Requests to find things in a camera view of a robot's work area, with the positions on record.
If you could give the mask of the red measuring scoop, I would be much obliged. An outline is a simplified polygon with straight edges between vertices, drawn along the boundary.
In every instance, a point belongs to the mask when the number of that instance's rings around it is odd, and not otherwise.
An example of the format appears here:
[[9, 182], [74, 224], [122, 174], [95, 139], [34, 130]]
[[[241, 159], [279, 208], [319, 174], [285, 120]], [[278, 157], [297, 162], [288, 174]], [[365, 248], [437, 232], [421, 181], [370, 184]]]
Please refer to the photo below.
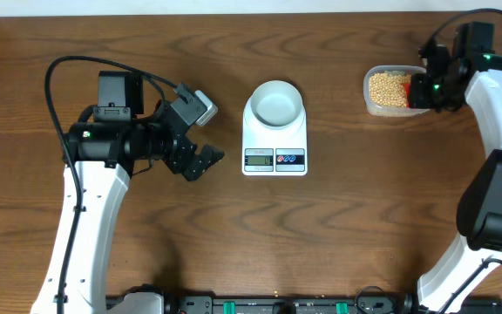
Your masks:
[[405, 101], [405, 106], [409, 107], [410, 106], [410, 83], [402, 83], [402, 87], [404, 89], [404, 101]]

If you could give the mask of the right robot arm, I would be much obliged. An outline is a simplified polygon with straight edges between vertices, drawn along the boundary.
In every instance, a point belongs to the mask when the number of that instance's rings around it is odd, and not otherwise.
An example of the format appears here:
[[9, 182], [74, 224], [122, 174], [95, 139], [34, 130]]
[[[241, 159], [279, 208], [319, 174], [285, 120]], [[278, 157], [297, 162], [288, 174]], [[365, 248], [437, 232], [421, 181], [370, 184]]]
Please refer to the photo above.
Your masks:
[[459, 313], [502, 265], [502, 56], [492, 48], [493, 32], [493, 24], [462, 24], [451, 49], [430, 38], [419, 50], [426, 71], [411, 78], [411, 108], [470, 107], [485, 148], [485, 162], [458, 203], [452, 244], [417, 281], [413, 313]]

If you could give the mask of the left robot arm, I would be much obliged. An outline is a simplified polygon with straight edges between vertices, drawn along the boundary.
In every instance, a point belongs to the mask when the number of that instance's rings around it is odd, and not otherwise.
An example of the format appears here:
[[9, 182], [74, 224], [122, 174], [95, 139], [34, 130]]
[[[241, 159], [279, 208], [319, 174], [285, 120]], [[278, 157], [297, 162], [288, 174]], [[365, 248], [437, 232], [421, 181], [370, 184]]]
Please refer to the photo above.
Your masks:
[[161, 100], [144, 117], [144, 76], [98, 75], [98, 103], [65, 135], [64, 201], [49, 269], [34, 313], [104, 313], [106, 274], [119, 208], [136, 161], [163, 161], [187, 181], [200, 178], [224, 153], [198, 147], [186, 133], [218, 111], [201, 91], [179, 84], [173, 103]]

